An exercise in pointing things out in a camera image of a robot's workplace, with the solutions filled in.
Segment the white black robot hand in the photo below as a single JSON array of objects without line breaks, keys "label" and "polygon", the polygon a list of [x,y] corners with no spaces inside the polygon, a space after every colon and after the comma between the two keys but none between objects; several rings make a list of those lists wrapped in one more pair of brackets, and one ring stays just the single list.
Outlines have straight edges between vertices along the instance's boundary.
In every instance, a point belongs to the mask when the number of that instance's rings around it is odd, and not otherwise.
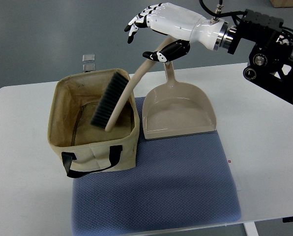
[{"label": "white black robot hand", "polygon": [[207,49],[216,51],[228,29],[224,20],[213,21],[189,9],[172,3],[159,3],[146,7],[125,27],[130,44],[139,29],[150,28],[157,33],[175,39],[162,49],[144,52],[143,57],[152,61],[170,62],[188,54],[190,44],[202,43]]}]

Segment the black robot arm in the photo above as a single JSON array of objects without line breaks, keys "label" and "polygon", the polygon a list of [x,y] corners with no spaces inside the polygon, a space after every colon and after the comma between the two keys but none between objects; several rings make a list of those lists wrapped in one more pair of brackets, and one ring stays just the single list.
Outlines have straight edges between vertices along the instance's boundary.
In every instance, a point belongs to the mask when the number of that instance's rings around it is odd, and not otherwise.
[{"label": "black robot arm", "polygon": [[229,16],[234,21],[234,26],[221,30],[218,48],[234,54],[241,39],[254,42],[244,78],[293,105],[293,29],[285,27],[280,18],[249,9],[223,13],[222,1],[214,12],[203,1],[200,5],[213,22]]}]

